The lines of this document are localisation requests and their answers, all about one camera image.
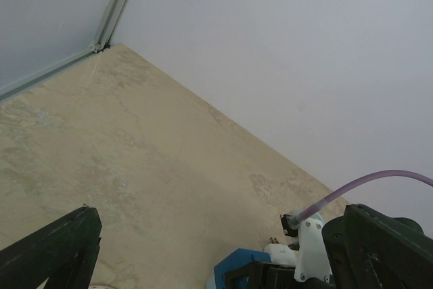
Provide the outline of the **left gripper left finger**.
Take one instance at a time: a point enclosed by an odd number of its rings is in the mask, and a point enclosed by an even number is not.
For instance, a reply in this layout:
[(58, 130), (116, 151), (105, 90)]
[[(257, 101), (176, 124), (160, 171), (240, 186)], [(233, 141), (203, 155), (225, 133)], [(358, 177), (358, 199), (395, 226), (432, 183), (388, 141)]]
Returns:
[(82, 206), (1, 250), (2, 288), (88, 288), (101, 219)]

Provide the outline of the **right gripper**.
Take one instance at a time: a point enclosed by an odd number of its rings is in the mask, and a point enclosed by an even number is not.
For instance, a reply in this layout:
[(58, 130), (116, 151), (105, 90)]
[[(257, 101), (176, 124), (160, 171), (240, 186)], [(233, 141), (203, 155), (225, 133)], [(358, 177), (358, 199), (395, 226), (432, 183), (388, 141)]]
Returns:
[(223, 288), (335, 288), (335, 285), (317, 278), (299, 282), (294, 278), (293, 267), (253, 261), (226, 272)]

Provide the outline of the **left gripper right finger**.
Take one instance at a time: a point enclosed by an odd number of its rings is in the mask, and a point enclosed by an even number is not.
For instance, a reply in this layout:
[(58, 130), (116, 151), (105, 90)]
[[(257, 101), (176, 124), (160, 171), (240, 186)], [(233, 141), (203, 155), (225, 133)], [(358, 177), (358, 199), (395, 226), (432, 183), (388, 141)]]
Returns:
[(363, 204), (346, 207), (342, 232), (358, 288), (432, 287), (432, 238)]

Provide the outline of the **dark blue cube socket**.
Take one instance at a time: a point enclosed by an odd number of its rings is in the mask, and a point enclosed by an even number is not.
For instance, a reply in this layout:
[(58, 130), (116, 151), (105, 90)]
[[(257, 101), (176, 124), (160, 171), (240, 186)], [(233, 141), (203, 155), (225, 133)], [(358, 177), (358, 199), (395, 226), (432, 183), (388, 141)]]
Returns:
[(270, 263), (271, 259), (269, 254), (265, 252), (245, 248), (238, 248), (227, 255), (213, 268), (216, 288), (225, 288), (225, 274), (227, 272), (239, 269), (253, 261)]

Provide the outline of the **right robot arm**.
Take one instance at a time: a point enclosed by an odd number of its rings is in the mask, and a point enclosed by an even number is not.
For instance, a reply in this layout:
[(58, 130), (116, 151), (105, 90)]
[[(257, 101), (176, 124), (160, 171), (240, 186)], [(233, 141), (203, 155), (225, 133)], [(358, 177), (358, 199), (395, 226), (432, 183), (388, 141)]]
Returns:
[(300, 246), (298, 263), (237, 249), (214, 267), (217, 288), (431, 288), (432, 239), (412, 219), (363, 205), (319, 230), (324, 249)]

